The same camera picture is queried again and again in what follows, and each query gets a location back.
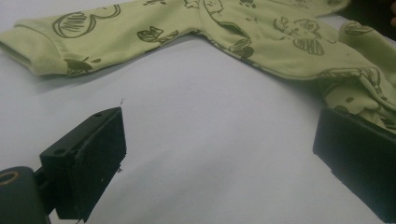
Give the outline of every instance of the light green onesie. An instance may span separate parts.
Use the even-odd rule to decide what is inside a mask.
[[[37,75],[77,76],[123,63],[175,38],[204,35],[266,72],[316,79],[328,106],[396,133],[396,50],[349,21],[317,16],[348,0],[138,0],[38,20],[0,34],[0,49]]]

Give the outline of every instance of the screw hole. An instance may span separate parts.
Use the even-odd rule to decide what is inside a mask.
[[[18,177],[18,172],[11,171],[0,175],[0,186],[7,185]]]
[[[56,149],[53,154],[55,154],[56,156],[60,156],[62,154],[64,154],[66,152],[66,149],[64,148],[60,148],[60,149]]]

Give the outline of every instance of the white table surface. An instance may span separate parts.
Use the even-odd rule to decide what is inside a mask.
[[[1,0],[0,32],[115,3]],[[344,19],[322,20],[338,28]],[[0,170],[38,169],[40,152],[121,105],[128,154],[88,223],[382,223],[312,152],[319,96],[205,39],[188,35],[75,78],[36,77],[0,52],[0,78]]]

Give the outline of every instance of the black plastic part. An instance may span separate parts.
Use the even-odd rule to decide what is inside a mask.
[[[87,221],[125,154],[120,107],[92,115],[41,153],[43,182],[58,195],[58,217]]]
[[[396,135],[358,116],[324,108],[317,154],[384,222],[396,222]]]
[[[14,167],[0,172],[0,223],[49,224],[33,170]]]
[[[49,215],[59,202],[55,183],[47,179],[42,167],[35,171],[35,181],[44,204],[44,210]]]

